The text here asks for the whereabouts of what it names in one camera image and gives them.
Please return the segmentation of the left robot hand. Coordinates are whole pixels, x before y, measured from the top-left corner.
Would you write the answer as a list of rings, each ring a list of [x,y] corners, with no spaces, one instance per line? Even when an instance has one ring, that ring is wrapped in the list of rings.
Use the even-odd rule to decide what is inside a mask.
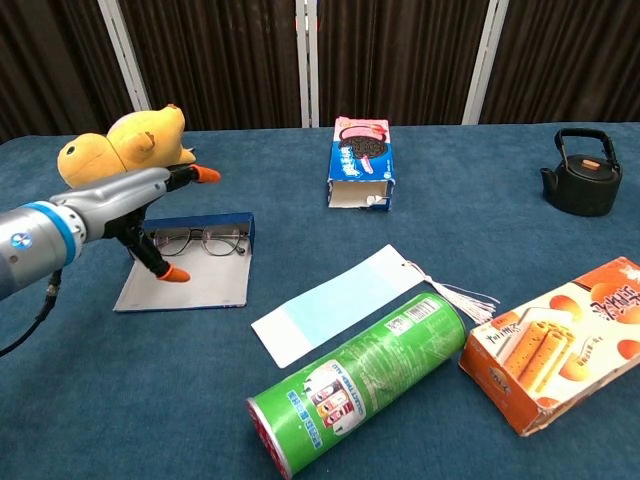
[[[153,167],[116,174],[54,195],[50,201],[77,212],[86,227],[86,240],[116,238],[157,279],[184,283],[187,271],[163,259],[144,232],[146,210],[166,193],[191,182],[217,183],[221,174],[198,164]]]

